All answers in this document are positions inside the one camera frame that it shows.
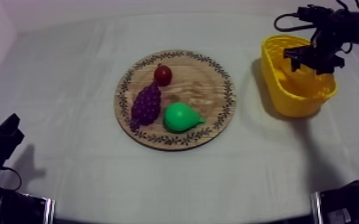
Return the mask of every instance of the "wooden plate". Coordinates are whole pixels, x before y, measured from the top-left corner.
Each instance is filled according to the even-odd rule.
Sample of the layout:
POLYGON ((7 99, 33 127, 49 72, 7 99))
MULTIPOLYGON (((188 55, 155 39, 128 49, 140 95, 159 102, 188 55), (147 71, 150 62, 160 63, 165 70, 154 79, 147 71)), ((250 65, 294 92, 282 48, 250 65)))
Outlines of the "wooden plate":
POLYGON ((187 150, 216 137, 233 117, 236 104, 230 76, 211 58, 192 51, 169 50, 149 55, 134 64, 121 78, 114 99, 114 110, 122 129, 137 142, 159 150, 187 150), (154 70, 161 63, 172 70, 170 85, 162 92, 159 118, 135 132, 129 128, 132 103, 138 93, 152 83, 154 70), (187 132, 168 132, 163 126, 165 109, 173 102, 184 102, 206 123, 187 132))

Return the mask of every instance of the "yellow basket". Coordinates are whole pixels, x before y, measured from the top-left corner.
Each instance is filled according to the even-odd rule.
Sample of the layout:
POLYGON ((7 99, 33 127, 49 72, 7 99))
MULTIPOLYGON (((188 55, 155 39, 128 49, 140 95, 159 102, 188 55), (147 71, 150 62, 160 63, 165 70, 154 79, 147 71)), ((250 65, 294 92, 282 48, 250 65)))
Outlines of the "yellow basket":
POLYGON ((332 74, 318 76, 303 65, 294 73, 290 71, 290 59, 284 59, 284 49, 309 44, 306 39, 289 35, 271 36, 263 41, 262 73, 274 107, 285 116, 312 115, 337 92, 332 74))

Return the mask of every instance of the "purple grape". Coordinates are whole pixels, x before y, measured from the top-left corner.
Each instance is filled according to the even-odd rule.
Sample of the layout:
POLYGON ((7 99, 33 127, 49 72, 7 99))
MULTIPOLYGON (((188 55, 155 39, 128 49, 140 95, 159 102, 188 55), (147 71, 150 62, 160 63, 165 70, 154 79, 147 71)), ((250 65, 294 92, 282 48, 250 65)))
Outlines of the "purple grape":
POLYGON ((131 108, 131 130, 152 124, 160 114, 161 92, 155 82, 139 92, 131 108))

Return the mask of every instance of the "plastic pear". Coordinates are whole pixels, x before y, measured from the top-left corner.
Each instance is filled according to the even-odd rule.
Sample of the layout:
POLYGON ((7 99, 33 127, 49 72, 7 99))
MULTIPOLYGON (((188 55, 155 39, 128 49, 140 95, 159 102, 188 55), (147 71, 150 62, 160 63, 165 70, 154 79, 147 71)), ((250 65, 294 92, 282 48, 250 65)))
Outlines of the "plastic pear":
POLYGON ((199 123, 206 122, 189 105, 183 102, 175 102, 166 109, 165 123, 170 130, 182 132, 199 123))

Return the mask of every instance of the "table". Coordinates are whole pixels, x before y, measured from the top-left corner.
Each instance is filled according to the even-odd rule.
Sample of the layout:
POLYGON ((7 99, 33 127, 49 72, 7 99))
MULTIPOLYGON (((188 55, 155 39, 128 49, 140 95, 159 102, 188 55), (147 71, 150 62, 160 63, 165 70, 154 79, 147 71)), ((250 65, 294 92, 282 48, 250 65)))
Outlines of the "table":
MULTIPOLYGON (((182 13, 101 18, 22 33, 0 67, 0 123, 26 135, 7 166, 57 217, 96 223, 255 223, 310 212, 309 194, 359 178, 359 46, 338 94, 309 119, 273 110, 259 69, 274 17, 182 13), (151 53, 189 49, 230 74, 237 108, 212 142, 165 153, 119 127, 113 94, 151 53)), ((285 20, 285 25, 294 23, 285 20)), ((297 35, 309 37, 311 33, 297 35)), ((0 185, 14 185, 3 173, 0 185)))

